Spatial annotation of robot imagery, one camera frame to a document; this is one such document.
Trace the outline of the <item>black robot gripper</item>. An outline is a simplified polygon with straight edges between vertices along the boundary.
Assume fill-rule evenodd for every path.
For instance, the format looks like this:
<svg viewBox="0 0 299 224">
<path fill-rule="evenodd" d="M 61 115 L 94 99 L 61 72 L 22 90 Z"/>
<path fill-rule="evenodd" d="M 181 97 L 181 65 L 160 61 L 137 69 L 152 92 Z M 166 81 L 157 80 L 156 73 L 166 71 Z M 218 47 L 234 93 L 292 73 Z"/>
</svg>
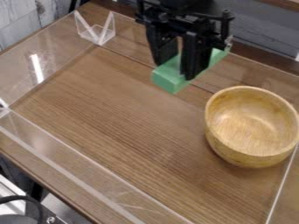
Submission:
<svg viewBox="0 0 299 224">
<path fill-rule="evenodd" d="M 190 81 L 208 67 L 212 47 L 229 46 L 234 16 L 216 0 L 135 0 L 135 19 L 144 25 L 153 63 L 160 66 L 177 55 L 181 37 L 181 74 Z"/>
</svg>

